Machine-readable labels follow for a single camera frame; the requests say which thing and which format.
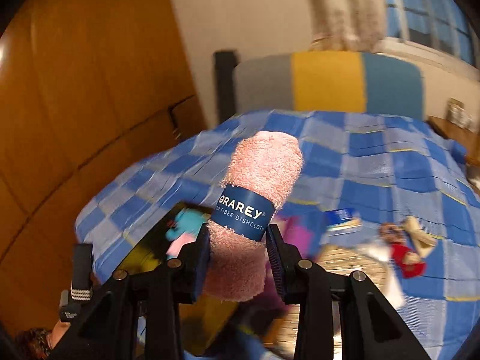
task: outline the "window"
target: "window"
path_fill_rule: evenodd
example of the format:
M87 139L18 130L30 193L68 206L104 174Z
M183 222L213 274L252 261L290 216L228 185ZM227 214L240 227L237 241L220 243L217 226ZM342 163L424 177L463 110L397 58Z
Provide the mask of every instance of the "window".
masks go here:
M472 34L453 0L386 0L387 35L423 44L475 65Z

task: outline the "wooden wardrobe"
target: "wooden wardrobe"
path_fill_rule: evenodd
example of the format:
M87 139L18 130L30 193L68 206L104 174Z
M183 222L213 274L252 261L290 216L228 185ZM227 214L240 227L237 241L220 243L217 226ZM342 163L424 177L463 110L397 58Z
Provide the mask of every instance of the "wooden wardrobe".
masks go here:
M58 318L77 214L205 128L170 0L26 0L0 38L0 320Z

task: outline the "curtain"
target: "curtain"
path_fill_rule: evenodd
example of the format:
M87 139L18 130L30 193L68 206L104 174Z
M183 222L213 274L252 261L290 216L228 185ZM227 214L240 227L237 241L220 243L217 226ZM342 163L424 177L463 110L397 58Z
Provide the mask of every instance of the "curtain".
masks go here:
M386 36L385 0L310 0L314 50L378 52Z

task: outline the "pink dishcloth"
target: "pink dishcloth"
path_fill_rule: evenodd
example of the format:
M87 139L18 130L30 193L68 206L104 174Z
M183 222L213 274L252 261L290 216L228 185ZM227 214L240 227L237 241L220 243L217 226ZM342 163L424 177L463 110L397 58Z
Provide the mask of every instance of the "pink dishcloth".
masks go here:
M221 186L251 190L281 208L302 169L302 152L295 137L260 131L241 141ZM224 300L243 302L263 291L265 245L209 220L211 260L205 292Z

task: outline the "wooden desk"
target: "wooden desk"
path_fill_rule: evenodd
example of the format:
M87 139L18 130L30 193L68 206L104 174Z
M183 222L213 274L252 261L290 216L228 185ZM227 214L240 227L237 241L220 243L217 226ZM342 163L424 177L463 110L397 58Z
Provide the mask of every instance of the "wooden desk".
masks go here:
M436 116L429 116L427 123L441 137L456 140L465 146L468 157L480 160L480 137L477 134Z

